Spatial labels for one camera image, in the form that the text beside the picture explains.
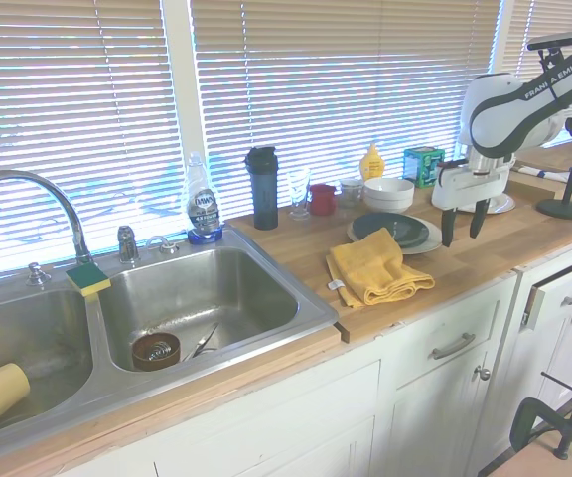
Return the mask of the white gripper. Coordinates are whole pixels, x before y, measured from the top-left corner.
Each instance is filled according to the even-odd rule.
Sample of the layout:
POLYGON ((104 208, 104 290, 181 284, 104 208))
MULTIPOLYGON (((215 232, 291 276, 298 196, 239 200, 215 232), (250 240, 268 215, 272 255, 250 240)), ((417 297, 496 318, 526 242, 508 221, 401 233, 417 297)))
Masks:
POLYGON ((489 199, 505 189, 509 169, 500 167, 488 174, 475 174, 467 165, 438 169, 432 193, 432 205, 443 210, 441 215, 442 245, 450 247, 454 239, 457 209, 475 204, 470 224, 470 237, 475 239, 489 209, 489 199))

